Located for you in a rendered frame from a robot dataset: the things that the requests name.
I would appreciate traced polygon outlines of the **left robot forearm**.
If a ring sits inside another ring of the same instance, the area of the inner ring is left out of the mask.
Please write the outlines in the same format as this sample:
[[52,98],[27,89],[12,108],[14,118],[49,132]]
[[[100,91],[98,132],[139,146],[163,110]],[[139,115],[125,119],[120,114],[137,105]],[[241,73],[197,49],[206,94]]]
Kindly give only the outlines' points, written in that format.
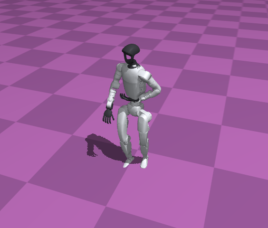
[[154,91],[149,90],[148,92],[143,93],[139,96],[139,101],[137,103],[140,103],[149,98],[156,97],[159,93],[160,93],[160,90],[154,90]]

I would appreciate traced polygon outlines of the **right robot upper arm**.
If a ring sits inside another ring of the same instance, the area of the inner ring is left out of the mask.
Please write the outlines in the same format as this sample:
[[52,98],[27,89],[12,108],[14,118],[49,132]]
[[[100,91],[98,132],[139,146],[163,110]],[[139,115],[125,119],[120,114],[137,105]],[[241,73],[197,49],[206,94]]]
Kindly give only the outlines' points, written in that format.
[[116,66],[116,71],[115,71],[114,80],[113,80],[114,84],[113,84],[113,87],[112,87],[114,89],[118,89],[119,86],[120,86],[119,80],[122,77],[121,67],[122,67],[123,64],[125,64],[125,63],[119,63]]

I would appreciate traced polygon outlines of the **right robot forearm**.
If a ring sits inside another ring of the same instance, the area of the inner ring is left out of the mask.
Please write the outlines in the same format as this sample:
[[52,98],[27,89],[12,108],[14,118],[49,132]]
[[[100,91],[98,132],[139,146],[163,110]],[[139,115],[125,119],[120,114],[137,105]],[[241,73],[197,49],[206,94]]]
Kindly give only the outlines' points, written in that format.
[[115,101],[115,94],[116,90],[112,89],[114,82],[111,83],[110,89],[109,89],[109,97],[107,99],[107,107],[111,108],[112,103]]

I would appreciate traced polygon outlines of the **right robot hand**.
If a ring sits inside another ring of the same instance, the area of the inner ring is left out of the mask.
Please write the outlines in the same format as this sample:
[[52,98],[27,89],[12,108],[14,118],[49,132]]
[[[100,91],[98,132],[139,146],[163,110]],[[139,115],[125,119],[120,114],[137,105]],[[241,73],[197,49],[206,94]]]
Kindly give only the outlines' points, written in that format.
[[[111,116],[112,116],[112,119],[114,120],[114,117],[113,117],[112,111],[111,111],[112,109],[113,109],[113,103],[111,105],[111,108],[106,106],[106,110],[105,110],[104,116],[103,116],[103,122],[105,121],[105,123],[106,123],[106,119],[107,119],[107,124],[109,124],[109,123],[111,124]],[[109,121],[109,123],[108,123],[108,121]]]

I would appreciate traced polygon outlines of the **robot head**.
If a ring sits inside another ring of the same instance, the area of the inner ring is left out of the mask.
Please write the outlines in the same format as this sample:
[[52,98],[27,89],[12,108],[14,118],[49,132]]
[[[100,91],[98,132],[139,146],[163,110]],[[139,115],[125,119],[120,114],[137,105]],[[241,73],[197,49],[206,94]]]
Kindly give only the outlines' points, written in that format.
[[[123,49],[122,49],[122,52],[124,53],[124,59],[126,61],[127,64],[127,67],[129,69],[133,69],[133,68],[136,68],[136,67],[133,67],[133,65],[136,65],[137,67],[140,66],[136,60],[134,59],[134,56],[140,52],[140,49],[139,47],[136,45],[136,44],[129,44],[127,46],[125,46]],[[131,59],[127,59],[126,58],[126,55],[129,55],[131,57]]]

